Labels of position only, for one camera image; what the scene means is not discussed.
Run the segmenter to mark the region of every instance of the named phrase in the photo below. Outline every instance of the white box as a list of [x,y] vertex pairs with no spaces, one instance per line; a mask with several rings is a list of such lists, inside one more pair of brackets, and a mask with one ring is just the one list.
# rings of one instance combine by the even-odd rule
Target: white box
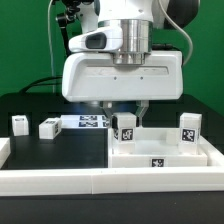
[[61,132],[61,119],[48,118],[39,125],[40,139],[54,139]]
[[180,117],[179,150],[184,154],[198,154],[201,114],[183,113]]
[[14,136],[29,135],[29,124],[25,115],[12,116]]
[[113,129],[113,153],[132,154],[135,150],[136,116],[131,113],[115,113]]

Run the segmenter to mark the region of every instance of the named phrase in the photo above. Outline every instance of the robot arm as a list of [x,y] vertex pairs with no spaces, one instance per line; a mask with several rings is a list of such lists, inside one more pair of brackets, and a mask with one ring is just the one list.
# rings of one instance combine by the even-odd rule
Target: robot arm
[[[160,1],[170,12],[171,4],[183,0]],[[76,14],[82,24],[88,23],[85,5],[74,2],[80,7]],[[199,6],[199,0],[184,2]],[[178,99],[183,92],[181,52],[152,50],[153,26],[164,28],[167,23],[158,0],[95,0],[95,6],[88,10],[99,16],[89,19],[96,21],[98,28],[93,32],[86,29],[69,41],[74,54],[64,66],[64,97],[71,102]]]
[[64,13],[58,14],[56,17],[56,20],[61,29],[61,34],[63,37],[64,47],[65,47],[67,57],[71,54],[71,51],[68,46],[69,39],[68,39],[66,27],[69,23],[73,23],[75,21],[76,14],[80,11],[79,6],[81,3],[88,5],[88,4],[91,4],[93,1],[94,0],[62,0],[62,3],[66,6],[66,10]]

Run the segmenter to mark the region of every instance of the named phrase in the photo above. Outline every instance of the cable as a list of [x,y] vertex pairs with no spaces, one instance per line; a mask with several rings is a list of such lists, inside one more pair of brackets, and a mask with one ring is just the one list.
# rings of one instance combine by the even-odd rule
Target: cable
[[154,51],[171,51],[171,50],[181,51],[179,48],[173,46],[172,44],[153,44],[152,50]]
[[26,91],[32,87],[35,87],[35,86],[46,86],[46,85],[59,85],[61,83],[41,83],[41,82],[46,82],[46,81],[50,81],[50,80],[57,80],[57,79],[62,79],[62,76],[55,76],[55,77],[46,77],[46,78],[43,78],[43,79],[38,79],[32,83],[30,83],[29,85],[25,86],[24,88],[22,88],[19,93],[20,94],[24,94],[26,93]]
[[161,3],[161,0],[158,0],[159,2],[159,6],[160,6],[160,9],[161,11],[163,12],[165,18],[169,21],[169,23],[177,30],[179,31],[184,37],[185,39],[187,40],[188,42],[188,45],[189,45],[189,51],[188,51],[188,54],[185,58],[185,61],[183,63],[183,65],[186,65],[188,63],[188,61],[190,60],[191,56],[192,56],[192,53],[193,53],[193,42],[190,38],[190,36],[183,30],[181,29],[169,16],[168,14],[166,13],[166,11],[164,10],[163,8],[163,5]]
[[48,24],[48,41],[49,41],[49,49],[50,49],[50,58],[51,58],[51,76],[55,77],[55,65],[54,65],[54,54],[53,54],[53,47],[52,47],[52,36],[51,36],[51,6],[54,0],[51,0],[48,6],[48,13],[47,13],[47,24]]

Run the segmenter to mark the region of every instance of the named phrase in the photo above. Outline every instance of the white block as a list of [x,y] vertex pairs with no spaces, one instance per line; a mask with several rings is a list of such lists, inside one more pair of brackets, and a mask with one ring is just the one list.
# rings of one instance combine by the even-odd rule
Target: white block
[[201,114],[183,113],[180,117],[179,150],[184,154],[198,154]]
[[12,116],[14,136],[29,135],[29,124],[25,115]]
[[114,129],[113,130],[113,153],[132,154],[135,151],[135,129]]
[[61,119],[48,118],[39,125],[40,139],[54,139],[61,132]]
[[114,117],[117,118],[117,127],[121,128],[136,128],[137,117],[132,113],[115,113]]
[[11,153],[9,138],[0,138],[0,168]]
[[91,169],[2,170],[0,195],[91,194]]

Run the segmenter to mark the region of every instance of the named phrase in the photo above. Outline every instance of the green backdrop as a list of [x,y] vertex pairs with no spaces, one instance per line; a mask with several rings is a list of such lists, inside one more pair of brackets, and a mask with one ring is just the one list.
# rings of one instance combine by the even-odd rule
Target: green backdrop
[[[47,35],[50,0],[1,0],[0,7],[0,95],[17,92],[36,79],[51,75]],[[62,4],[52,8],[52,36],[56,73],[62,74],[65,54],[54,17]],[[79,24],[69,26],[79,33]],[[224,115],[224,2],[201,0],[196,19],[185,30],[194,43],[194,53],[183,68],[184,92]],[[176,31],[156,30],[154,42],[173,43],[183,52],[187,44]],[[36,88],[32,91],[51,91]]]

